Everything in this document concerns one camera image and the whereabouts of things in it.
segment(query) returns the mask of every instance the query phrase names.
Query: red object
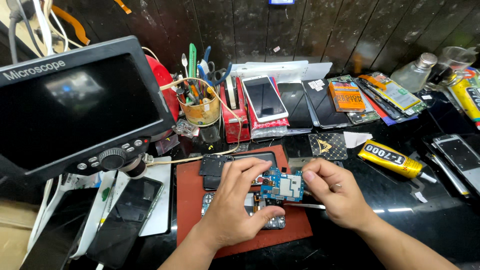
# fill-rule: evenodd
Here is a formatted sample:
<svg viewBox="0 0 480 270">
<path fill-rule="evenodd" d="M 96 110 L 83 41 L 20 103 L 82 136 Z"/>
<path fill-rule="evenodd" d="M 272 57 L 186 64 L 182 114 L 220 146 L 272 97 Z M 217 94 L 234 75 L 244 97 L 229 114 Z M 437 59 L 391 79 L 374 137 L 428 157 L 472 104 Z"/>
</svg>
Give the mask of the red object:
<svg viewBox="0 0 480 270">
<path fill-rule="evenodd" d="M 153 75 L 155 76 L 158 86 L 164 86 L 173 82 L 170 72 L 155 58 L 145 55 L 147 58 L 148 64 L 152 69 Z M 172 112 L 173 119 L 177 122 L 179 117 L 179 101 L 177 99 L 177 93 L 173 89 L 165 89 L 162 91 L 165 102 L 167 103 L 170 112 Z M 169 129 L 155 137 L 152 137 L 152 141 L 157 141 L 163 138 L 168 137 L 171 134 L 172 130 Z"/>
<path fill-rule="evenodd" d="M 278 91 L 278 87 L 276 86 L 275 79 L 273 77 L 270 77 L 270 80 L 273 82 L 273 85 L 275 85 L 275 90 L 277 94 L 280 96 L 280 92 Z M 274 127 L 274 126 L 289 126 L 290 124 L 288 123 L 287 118 L 275 120 L 275 121 L 270 121 L 266 123 L 259 123 L 257 118 L 255 117 L 255 113 L 253 112 L 252 105 L 248 103 L 248 110 L 250 114 L 250 126 L 252 128 L 252 132 L 255 129 L 261 129 L 261 128 L 267 128 L 267 127 Z"/>
<path fill-rule="evenodd" d="M 278 167 L 285 167 L 287 168 L 287 173 L 290 173 L 282 146 L 266 147 L 248 151 L 247 153 L 265 151 L 274 152 Z M 188 232 L 202 217 L 202 199 L 207 191 L 203 189 L 203 179 L 198 174 L 200 162 L 188 162 L 177 166 L 177 246 L 182 243 Z M 259 191 L 260 187 L 252 187 L 250 190 Z M 214 258 L 277 245 L 313 235 L 305 209 L 289 206 L 284 208 L 285 228 L 281 230 L 260 230 L 252 240 L 220 249 Z"/>
<path fill-rule="evenodd" d="M 241 129 L 240 132 L 240 141 L 248 141 L 250 140 L 250 131 L 248 127 L 248 117 L 247 117 L 247 108 L 245 107 L 245 96 L 243 95 L 243 89 L 241 87 L 240 78 L 237 77 L 237 92 L 238 92 L 238 100 L 239 100 L 239 108 L 236 110 L 232 110 L 241 120 L 241 124 L 239 125 L 237 118 L 233 116 L 231 112 L 222 106 L 222 115 L 223 115 L 223 123 L 225 124 L 225 135 L 227 143 L 236 143 L 238 141 L 239 135 L 239 128 Z M 222 83 L 220 85 L 220 96 L 222 101 L 227 104 L 227 99 L 225 97 L 225 84 Z"/>
</svg>

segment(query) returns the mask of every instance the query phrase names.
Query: phone frame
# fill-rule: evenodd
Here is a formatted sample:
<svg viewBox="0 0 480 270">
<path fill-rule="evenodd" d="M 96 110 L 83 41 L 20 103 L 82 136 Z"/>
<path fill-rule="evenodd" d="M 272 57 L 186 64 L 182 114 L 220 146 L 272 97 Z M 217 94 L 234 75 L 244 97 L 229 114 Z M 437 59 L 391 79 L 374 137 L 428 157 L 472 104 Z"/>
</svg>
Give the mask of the phone frame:
<svg viewBox="0 0 480 270">
<path fill-rule="evenodd" d="M 254 80 L 258 80 L 258 79 L 261 79 L 261 78 L 267 78 L 268 81 L 270 82 L 270 84 L 272 85 L 272 88 L 274 89 L 275 91 L 275 94 L 276 96 L 278 97 L 278 100 L 280 100 L 280 103 L 282 104 L 283 106 L 283 109 L 285 110 L 284 113 L 279 113 L 279 114 L 274 114 L 274 115 L 270 115 L 270 116 L 266 116 L 266 117 L 262 117 L 262 118 L 259 118 L 256 111 L 255 111 L 255 107 L 253 106 L 253 103 L 252 103 L 252 100 L 250 99 L 250 96 L 248 94 L 248 89 L 245 85 L 245 82 L 246 81 L 254 81 Z M 270 77 L 268 77 L 267 75 L 261 75 L 261 76 L 256 76 L 256 77 L 251 77 L 251 78 L 246 78 L 246 79 L 242 79 L 242 87 L 243 89 L 245 90 L 245 93 L 247 94 L 247 98 L 248 98 L 248 102 L 250 103 L 250 105 L 252 106 L 252 109 L 253 109 L 253 113 L 255 114 L 255 118 L 257 119 L 257 121 L 259 123 L 266 123 L 266 122 L 270 122 L 270 121 L 273 121 L 273 120 L 278 120 L 278 119 L 282 119 L 282 118 L 287 118 L 288 117 L 288 111 L 287 111 L 287 108 L 285 108 L 285 105 L 283 104 L 282 102 L 282 99 L 280 98 L 280 95 L 278 94 L 278 92 L 276 91 L 276 87 L 275 85 L 272 83 L 272 80 L 270 80 Z"/>
</svg>

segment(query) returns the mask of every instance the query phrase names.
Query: blue circuit board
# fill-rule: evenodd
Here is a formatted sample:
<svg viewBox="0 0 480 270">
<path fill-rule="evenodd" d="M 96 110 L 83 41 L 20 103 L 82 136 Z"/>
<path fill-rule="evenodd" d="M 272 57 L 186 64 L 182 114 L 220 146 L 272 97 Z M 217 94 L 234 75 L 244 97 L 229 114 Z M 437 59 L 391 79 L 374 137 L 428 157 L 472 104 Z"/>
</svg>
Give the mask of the blue circuit board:
<svg viewBox="0 0 480 270">
<path fill-rule="evenodd" d="M 303 198 L 302 172 L 296 174 L 282 173 L 279 168 L 272 167 L 264 172 L 260 193 L 263 198 L 301 201 Z"/>
</svg>

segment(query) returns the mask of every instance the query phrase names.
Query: cigarette pack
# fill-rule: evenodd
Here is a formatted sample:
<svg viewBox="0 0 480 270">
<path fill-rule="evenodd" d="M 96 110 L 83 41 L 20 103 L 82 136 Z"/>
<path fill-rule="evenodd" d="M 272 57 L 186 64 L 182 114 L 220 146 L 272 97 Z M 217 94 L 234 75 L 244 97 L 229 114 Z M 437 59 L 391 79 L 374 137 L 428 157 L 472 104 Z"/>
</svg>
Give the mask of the cigarette pack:
<svg viewBox="0 0 480 270">
<path fill-rule="evenodd" d="M 360 90 L 354 82 L 330 82 L 328 88 L 336 111 L 362 112 L 365 110 Z"/>
</svg>

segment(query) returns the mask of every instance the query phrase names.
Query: white smartphone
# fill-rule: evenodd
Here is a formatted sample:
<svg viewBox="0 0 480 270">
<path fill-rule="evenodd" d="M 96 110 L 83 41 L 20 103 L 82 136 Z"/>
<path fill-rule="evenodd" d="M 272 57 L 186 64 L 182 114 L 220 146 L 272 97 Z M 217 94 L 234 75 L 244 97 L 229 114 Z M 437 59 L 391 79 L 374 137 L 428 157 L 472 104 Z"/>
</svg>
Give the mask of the white smartphone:
<svg viewBox="0 0 480 270">
<path fill-rule="evenodd" d="M 288 111 L 267 75 L 243 79 L 242 82 L 258 122 L 288 117 Z"/>
</svg>

